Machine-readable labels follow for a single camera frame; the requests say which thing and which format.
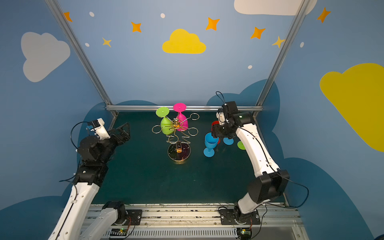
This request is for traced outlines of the red wine glass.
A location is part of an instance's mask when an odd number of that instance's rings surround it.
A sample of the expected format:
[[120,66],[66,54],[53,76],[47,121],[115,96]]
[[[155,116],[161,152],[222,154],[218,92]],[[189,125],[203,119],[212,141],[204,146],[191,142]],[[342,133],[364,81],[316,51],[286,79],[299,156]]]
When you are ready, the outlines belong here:
[[219,124],[220,124],[219,121],[212,122],[211,130],[214,128],[215,125],[219,125]]

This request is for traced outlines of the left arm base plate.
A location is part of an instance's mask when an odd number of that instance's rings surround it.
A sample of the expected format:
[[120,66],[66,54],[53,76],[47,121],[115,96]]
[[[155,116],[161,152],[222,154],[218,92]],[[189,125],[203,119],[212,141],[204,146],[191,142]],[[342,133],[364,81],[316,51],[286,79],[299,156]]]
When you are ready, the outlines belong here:
[[143,210],[128,209],[123,218],[121,226],[139,226],[142,220]]

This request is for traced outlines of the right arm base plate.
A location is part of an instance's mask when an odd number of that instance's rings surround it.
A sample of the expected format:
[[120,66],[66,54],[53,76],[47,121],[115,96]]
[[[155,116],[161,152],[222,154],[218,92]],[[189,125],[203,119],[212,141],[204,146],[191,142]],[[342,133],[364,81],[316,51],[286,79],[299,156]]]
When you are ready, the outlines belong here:
[[222,225],[260,225],[261,219],[258,211],[242,214],[238,209],[219,208],[218,213]]

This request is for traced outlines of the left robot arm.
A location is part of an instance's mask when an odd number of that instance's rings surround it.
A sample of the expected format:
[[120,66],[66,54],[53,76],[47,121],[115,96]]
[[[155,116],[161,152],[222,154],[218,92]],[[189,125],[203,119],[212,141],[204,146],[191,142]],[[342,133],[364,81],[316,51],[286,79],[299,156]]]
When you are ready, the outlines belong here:
[[105,129],[102,119],[89,124],[94,134],[82,139],[77,147],[82,163],[71,181],[69,200],[49,237],[51,240],[99,240],[110,226],[131,222],[123,202],[109,201],[102,207],[97,219],[85,231],[81,230],[108,172],[108,161],[116,148],[131,138],[129,123],[109,131]]

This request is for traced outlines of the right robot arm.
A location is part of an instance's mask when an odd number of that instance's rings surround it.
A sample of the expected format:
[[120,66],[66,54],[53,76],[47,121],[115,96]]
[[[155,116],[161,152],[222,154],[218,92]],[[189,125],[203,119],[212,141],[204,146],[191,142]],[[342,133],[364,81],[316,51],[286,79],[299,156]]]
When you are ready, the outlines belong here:
[[212,127],[213,138],[232,139],[237,136],[251,160],[255,179],[247,194],[234,207],[235,220],[245,224],[262,204],[283,195],[290,175],[281,170],[269,154],[250,112],[240,112],[236,102],[226,102],[216,113],[218,124]]

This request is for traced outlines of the blue wine glass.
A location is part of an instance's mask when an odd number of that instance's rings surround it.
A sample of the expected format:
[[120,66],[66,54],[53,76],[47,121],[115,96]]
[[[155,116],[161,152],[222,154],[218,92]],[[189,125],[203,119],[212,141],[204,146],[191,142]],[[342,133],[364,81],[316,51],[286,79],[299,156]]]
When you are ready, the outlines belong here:
[[223,138],[224,144],[230,146],[234,144],[234,139],[229,139],[229,138]]
[[203,153],[206,157],[211,158],[215,154],[214,148],[217,146],[219,138],[214,138],[212,133],[207,133],[205,135],[205,146]]

